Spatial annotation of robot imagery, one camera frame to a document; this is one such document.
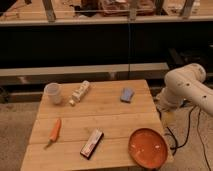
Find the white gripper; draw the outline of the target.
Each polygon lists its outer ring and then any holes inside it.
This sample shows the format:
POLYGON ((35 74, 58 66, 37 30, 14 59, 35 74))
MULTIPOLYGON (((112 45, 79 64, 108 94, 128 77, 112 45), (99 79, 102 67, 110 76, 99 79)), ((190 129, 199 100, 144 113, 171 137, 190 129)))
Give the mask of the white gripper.
MULTIPOLYGON (((168 111, 175 107, 172 93, 168 89, 162 89, 157 94, 158 106, 161 110, 168 111)), ((173 122, 173 113, 164 112, 162 123, 165 127, 169 126, 173 122)))

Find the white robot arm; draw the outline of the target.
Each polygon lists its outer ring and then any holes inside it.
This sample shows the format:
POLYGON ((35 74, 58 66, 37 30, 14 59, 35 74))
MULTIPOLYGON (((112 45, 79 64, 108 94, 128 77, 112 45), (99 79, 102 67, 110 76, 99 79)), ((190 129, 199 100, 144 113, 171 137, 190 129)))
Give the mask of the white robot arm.
POLYGON ((184 100, 213 117, 213 89, 204 84, 205 79, 206 71, 198 63, 191 63, 165 74, 165 86, 156 96, 158 109, 162 112, 163 127, 169 125, 168 117, 184 100))

